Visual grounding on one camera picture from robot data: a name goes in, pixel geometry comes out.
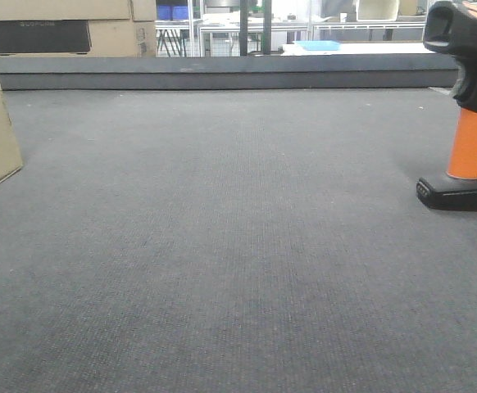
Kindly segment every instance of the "black panel on box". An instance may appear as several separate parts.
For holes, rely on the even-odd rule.
[[[0,21],[0,54],[86,53],[90,50],[86,20]]]
[[[158,6],[187,6],[188,0],[156,0]]]

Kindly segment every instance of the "barcode scanner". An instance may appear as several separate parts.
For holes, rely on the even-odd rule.
[[[423,42],[459,65],[453,98],[461,107],[447,173],[420,178],[417,196],[428,207],[477,210],[477,6],[439,1],[426,19]]]

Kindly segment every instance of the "black scanner base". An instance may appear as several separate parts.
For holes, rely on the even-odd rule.
[[[431,209],[477,211],[477,180],[446,174],[420,178],[417,196]]]

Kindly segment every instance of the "handheld scanner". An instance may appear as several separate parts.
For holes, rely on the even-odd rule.
[[[461,115],[447,174],[477,179],[477,6],[436,2],[429,9],[423,41],[433,52],[454,56],[459,65],[452,94]]]

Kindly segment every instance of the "carpeted floor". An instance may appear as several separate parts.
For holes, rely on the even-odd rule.
[[[432,90],[6,93],[0,393],[477,393]]]

